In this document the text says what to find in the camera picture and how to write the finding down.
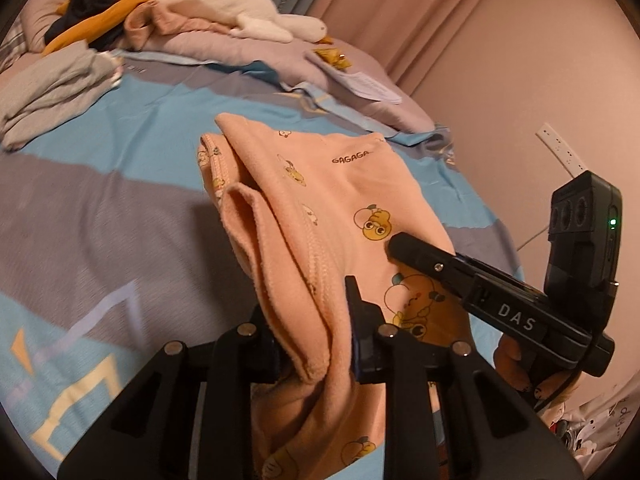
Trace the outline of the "right hand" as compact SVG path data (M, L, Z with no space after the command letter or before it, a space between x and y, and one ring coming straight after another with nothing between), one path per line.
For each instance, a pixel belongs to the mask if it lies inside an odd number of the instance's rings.
M565 402L582 380L582 374L562 370L543 382L533 382L522 365L520 345L508 335L501 336L494 352L494 363L498 374L511 387L533 393L538 401Z

